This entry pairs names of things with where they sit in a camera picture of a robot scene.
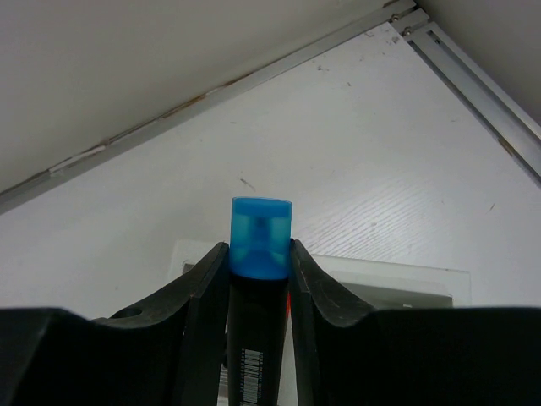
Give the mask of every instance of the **blue cap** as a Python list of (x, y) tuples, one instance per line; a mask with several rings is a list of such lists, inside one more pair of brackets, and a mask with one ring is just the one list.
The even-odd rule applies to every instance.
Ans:
[(231, 272), (252, 279), (288, 277), (291, 201), (235, 197), (232, 201)]

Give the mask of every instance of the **gray wall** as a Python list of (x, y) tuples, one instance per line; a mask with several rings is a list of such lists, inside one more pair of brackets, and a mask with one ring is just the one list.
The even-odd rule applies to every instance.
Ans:
[(417, 3), (541, 123), (541, 1), (417, 0)]
[(385, 1), (2, 1), (0, 191)]

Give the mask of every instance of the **barcode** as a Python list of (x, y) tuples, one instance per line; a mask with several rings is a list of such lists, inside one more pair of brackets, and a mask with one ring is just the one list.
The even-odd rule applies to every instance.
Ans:
[(263, 376), (263, 353), (243, 349), (240, 367), (241, 406), (250, 406), (261, 399), (261, 378)]

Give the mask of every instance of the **scratch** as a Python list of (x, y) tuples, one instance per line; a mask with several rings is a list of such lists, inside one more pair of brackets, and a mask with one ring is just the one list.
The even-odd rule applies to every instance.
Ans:
[(244, 178), (239, 178), (238, 180), (240, 180), (245, 186), (248, 186), (249, 188), (251, 188), (254, 192), (257, 191), (255, 190), (255, 187), (248, 180)]

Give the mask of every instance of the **marker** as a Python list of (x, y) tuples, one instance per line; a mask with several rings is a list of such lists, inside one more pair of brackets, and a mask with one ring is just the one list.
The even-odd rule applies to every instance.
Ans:
[(292, 203), (232, 200), (227, 318), (229, 406), (276, 406), (287, 323)]

